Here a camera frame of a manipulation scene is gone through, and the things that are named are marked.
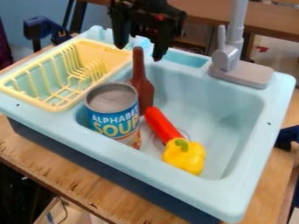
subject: brown bottle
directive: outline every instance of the brown bottle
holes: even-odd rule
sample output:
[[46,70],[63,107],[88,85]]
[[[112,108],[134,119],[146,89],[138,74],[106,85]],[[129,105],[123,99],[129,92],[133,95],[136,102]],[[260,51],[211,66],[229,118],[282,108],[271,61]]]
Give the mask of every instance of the brown bottle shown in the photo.
[[140,116],[143,116],[145,109],[154,104],[155,89],[145,76],[143,49],[140,46],[133,49],[133,78],[131,83],[138,91],[139,111]]

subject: metal can lid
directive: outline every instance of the metal can lid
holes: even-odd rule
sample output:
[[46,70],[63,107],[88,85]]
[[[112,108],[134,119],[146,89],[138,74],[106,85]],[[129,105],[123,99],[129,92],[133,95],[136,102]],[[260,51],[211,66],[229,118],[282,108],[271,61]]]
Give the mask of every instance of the metal can lid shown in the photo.
[[110,114],[130,108],[137,100],[137,90],[131,85],[109,82],[92,88],[84,102],[93,111]]

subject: yellow bell pepper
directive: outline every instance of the yellow bell pepper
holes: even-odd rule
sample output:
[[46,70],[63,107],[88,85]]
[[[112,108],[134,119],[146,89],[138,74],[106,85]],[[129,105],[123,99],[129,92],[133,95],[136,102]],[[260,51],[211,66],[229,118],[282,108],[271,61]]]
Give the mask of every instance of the yellow bell pepper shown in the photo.
[[199,175],[205,163],[205,148],[183,138],[171,139],[165,147],[162,160],[179,169]]

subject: pepper stem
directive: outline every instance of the pepper stem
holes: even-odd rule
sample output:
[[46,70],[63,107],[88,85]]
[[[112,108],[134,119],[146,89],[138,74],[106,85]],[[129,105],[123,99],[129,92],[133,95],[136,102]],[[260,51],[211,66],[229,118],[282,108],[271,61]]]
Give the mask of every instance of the pepper stem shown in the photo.
[[188,143],[184,139],[177,139],[176,146],[181,146],[181,151],[187,152],[189,150]]

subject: dark blue sink base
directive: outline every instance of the dark blue sink base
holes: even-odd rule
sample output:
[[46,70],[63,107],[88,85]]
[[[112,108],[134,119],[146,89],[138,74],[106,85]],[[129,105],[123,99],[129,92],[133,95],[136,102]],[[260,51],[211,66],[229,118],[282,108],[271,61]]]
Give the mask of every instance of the dark blue sink base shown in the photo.
[[124,172],[118,171],[98,160],[95,160],[83,153],[80,153],[60,142],[45,136],[36,130],[24,126],[22,123],[16,122],[9,118],[9,122],[14,131],[22,137],[25,137],[36,144],[46,147],[54,151],[61,157],[64,157],[77,165],[83,166],[91,172],[122,186],[146,200],[170,211],[171,213],[195,224],[218,224],[219,220],[210,214],[204,213],[197,208],[190,206],[183,201],[176,199],[169,194],[162,192],[151,185],[147,185],[142,181],[132,178]]

